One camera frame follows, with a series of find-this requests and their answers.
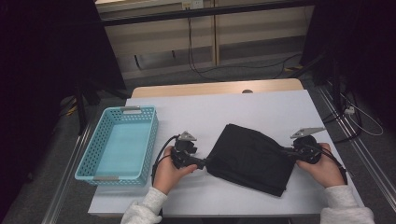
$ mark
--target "person's left hand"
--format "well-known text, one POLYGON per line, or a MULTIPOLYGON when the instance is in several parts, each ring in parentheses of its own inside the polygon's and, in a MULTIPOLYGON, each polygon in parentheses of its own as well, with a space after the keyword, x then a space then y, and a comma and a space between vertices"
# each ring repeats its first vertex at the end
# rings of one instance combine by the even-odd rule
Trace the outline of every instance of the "person's left hand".
POLYGON ((197 165, 195 164, 177 169, 170 157, 171 149, 172 147, 167 147, 163 152, 163 156, 167 157, 158 164, 154 184, 152 186, 166 195, 183 176, 188 175, 197 169, 197 165))

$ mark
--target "person's right hand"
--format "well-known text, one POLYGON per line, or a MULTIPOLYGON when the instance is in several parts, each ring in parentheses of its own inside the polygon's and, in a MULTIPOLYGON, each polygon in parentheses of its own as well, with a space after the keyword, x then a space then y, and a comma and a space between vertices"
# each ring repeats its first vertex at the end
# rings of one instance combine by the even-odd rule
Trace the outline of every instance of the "person's right hand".
MULTIPOLYGON (((329 144, 319 144, 331 151, 329 144)), ((300 168, 311 174, 314 179, 318 181, 319 184, 324 188, 345 185, 344 179, 341 176, 337 165, 326 155, 322 154, 320 161, 318 161, 316 164, 310 164, 305 161, 297 161, 296 163, 300 168)))

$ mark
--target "hand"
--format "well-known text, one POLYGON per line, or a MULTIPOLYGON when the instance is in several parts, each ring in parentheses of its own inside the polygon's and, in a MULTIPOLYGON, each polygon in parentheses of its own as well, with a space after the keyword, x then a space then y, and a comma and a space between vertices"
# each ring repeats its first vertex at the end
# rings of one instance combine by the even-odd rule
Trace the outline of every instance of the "hand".
MULTIPOLYGON (((321 147, 331 151, 329 144, 319 144, 321 147)), ((310 164, 305 161, 297 161, 296 163, 300 168, 311 174, 314 179, 318 181, 319 184, 324 188, 345 185, 338 166, 326 155, 322 154, 320 161, 318 161, 316 164, 310 164)))
POLYGON ((178 183, 181 177, 188 175, 197 169, 197 165, 195 164, 177 169, 170 157, 171 149, 172 147, 167 147, 163 152, 163 156, 167 157, 163 158, 160 164, 158 164, 154 184, 152 186, 166 195, 178 183))

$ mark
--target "power strip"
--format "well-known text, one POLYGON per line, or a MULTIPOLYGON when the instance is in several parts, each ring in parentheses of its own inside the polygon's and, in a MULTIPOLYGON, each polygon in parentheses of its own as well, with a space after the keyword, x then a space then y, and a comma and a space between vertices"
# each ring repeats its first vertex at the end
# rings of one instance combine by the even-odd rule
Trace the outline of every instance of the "power strip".
POLYGON ((345 112, 346 114, 353 115, 353 114, 355 114, 355 107, 353 107, 352 105, 350 105, 344 112, 345 112))
POLYGON ((204 0, 190 0, 190 1, 182 1, 181 9, 190 10, 190 9, 198 9, 204 8, 204 0))

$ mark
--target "black bag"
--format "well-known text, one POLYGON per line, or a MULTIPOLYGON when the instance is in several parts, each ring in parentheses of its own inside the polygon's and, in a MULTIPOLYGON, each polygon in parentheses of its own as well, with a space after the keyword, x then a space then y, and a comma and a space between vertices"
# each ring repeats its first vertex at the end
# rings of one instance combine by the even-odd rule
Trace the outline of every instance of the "black bag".
POLYGON ((206 164, 213 176, 280 197, 294 162, 281 154, 274 139, 254 130, 228 124, 206 164))

